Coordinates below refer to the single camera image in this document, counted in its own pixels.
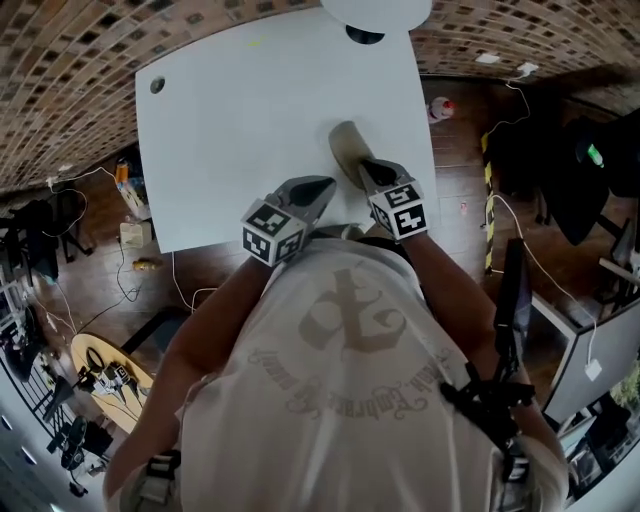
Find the white t-shirt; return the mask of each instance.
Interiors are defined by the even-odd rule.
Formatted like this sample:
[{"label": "white t-shirt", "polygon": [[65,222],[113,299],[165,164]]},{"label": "white t-shirt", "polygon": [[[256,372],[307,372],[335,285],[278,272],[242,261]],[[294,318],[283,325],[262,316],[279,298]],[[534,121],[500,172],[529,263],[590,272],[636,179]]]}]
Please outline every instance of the white t-shirt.
[{"label": "white t-shirt", "polygon": [[[465,363],[406,261],[312,242],[185,406],[182,509],[498,510],[502,454],[439,391],[468,382]],[[560,510],[566,467],[520,444],[533,509]]]}]

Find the person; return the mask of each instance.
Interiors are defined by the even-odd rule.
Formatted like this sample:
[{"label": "person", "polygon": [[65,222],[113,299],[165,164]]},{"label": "person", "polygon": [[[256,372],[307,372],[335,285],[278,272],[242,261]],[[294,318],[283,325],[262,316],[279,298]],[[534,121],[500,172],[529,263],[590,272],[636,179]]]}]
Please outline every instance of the person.
[{"label": "person", "polygon": [[[277,276],[249,258],[172,340],[109,465],[109,509],[125,510],[136,475],[173,448],[175,510],[505,507],[501,452],[438,388],[462,388],[467,361],[491,378],[495,306],[428,234],[401,247],[411,264],[313,240]],[[523,368],[516,379],[529,382]],[[525,509],[561,510],[554,432],[535,402],[512,414]]]}]

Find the desk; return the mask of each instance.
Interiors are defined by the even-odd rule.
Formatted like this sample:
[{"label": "desk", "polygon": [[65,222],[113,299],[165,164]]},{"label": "desk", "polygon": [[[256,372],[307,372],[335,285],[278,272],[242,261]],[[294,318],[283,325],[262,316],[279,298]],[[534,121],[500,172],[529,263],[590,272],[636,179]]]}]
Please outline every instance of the desk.
[{"label": "desk", "polygon": [[598,322],[592,359],[600,362],[602,372],[593,382],[585,373],[593,325],[576,327],[535,293],[532,304],[569,340],[551,385],[551,395],[543,407],[545,414],[562,423],[631,372],[640,348],[640,301]]},{"label": "desk", "polygon": [[[155,84],[163,87],[155,94]],[[136,73],[145,184],[163,253],[239,240],[256,198],[304,175],[335,178],[318,227],[373,224],[329,132],[353,120],[377,158],[420,182],[438,222],[425,100],[409,34],[362,45],[322,8],[254,21]]]},{"label": "desk", "polygon": [[[112,362],[120,363],[136,378],[140,387],[150,388],[151,384],[153,384],[151,375],[140,368],[130,355],[108,341],[92,334],[78,334],[73,337],[71,358],[76,371],[79,372],[83,366],[87,366],[87,348],[93,348],[100,355],[105,365]],[[128,387],[125,386],[122,389],[122,393],[124,394],[126,405],[123,405],[120,400],[112,395],[97,396],[94,393],[91,396],[108,418],[112,419],[125,432],[131,433],[140,417],[142,407]],[[142,404],[144,404],[145,400],[146,398],[140,395]]]}]

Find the brick ceiling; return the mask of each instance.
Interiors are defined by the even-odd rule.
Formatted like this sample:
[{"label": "brick ceiling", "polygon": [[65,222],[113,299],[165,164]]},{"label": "brick ceiling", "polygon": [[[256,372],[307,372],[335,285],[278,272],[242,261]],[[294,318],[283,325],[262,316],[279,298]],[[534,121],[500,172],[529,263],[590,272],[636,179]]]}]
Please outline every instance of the brick ceiling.
[{"label": "brick ceiling", "polygon": [[[318,0],[0,0],[0,193],[79,171],[136,141],[136,70],[234,25]],[[640,68],[638,0],[434,0],[412,32],[421,72],[536,77],[615,64]],[[481,51],[498,64],[477,64]],[[579,97],[625,113],[640,86]]]}]

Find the warning tape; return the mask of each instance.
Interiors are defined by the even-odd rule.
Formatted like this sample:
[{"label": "warning tape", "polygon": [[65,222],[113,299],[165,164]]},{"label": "warning tape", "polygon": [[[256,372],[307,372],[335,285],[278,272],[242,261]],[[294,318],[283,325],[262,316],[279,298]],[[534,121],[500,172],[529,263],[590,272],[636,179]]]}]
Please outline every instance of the warning tape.
[{"label": "warning tape", "polygon": [[485,133],[481,139],[482,143],[482,161],[484,162],[484,184],[487,187],[487,204],[485,206],[485,213],[487,216],[487,250],[484,260],[484,273],[491,274],[493,270],[493,235],[495,232],[496,216],[493,209],[493,181],[491,179],[491,161],[487,153],[489,147],[489,134]]}]

